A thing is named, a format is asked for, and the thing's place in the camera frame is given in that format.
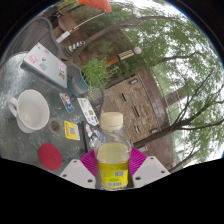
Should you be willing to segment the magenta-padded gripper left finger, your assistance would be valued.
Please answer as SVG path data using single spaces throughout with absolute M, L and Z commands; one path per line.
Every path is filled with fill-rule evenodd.
M 98 163 L 94 150 L 90 150 L 80 160 L 73 159 L 60 174 L 60 177 L 78 186 L 94 189 L 98 174 Z

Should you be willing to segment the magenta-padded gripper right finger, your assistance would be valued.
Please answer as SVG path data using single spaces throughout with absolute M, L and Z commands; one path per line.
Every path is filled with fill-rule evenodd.
M 129 172 L 134 188 L 143 187 L 169 175 L 167 169 L 155 156 L 147 157 L 135 148 L 131 151 Z

